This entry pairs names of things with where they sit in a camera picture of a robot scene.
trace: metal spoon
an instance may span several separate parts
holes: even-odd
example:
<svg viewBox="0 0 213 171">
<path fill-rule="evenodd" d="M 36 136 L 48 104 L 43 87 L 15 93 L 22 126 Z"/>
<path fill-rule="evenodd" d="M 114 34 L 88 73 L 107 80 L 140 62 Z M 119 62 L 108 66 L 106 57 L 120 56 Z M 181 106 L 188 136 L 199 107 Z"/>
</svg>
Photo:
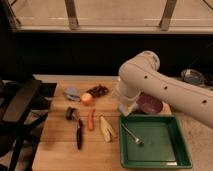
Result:
<svg viewBox="0 0 213 171">
<path fill-rule="evenodd" d="M 135 144 L 137 144 L 137 145 L 143 144 L 143 142 L 142 142 L 138 137 L 136 137 L 136 136 L 126 127 L 125 124 L 122 123 L 121 125 L 122 125 L 122 127 L 125 129 L 125 131 L 133 138 Z"/>
</svg>

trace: sliced carrot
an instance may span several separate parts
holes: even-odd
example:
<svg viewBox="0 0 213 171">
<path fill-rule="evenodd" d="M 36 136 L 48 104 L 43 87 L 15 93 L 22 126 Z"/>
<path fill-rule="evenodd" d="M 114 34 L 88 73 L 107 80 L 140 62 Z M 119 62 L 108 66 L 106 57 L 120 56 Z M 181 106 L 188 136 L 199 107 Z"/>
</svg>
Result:
<svg viewBox="0 0 213 171">
<path fill-rule="evenodd" d="M 87 127 L 90 131 L 94 129 L 94 121 L 93 121 L 94 113 L 95 113 L 95 109 L 92 109 L 88 114 Z"/>
</svg>

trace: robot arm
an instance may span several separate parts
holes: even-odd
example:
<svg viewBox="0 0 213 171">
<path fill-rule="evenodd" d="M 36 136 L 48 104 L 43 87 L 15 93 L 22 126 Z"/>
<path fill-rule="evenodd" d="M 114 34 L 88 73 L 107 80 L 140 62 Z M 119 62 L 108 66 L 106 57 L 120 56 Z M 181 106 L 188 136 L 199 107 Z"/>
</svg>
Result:
<svg viewBox="0 0 213 171">
<path fill-rule="evenodd" d="M 159 66 L 158 56 L 151 51 L 126 61 L 115 89 L 121 104 L 131 106 L 144 92 L 213 128 L 213 92 L 160 74 Z"/>
</svg>

